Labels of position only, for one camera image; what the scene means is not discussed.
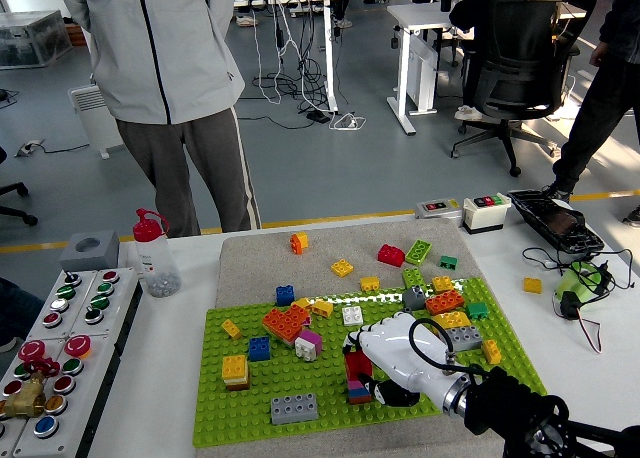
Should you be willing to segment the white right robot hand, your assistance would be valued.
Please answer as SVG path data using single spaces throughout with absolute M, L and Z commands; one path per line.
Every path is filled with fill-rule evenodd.
M 351 349 L 361 350 L 388 376 L 378 381 L 365 372 L 358 375 L 380 403 L 412 407 L 425 395 L 444 413 L 465 415 L 469 372 L 456 363 L 451 340 L 436 337 L 422 319 L 402 311 L 365 325 L 346 336 L 343 351 Z

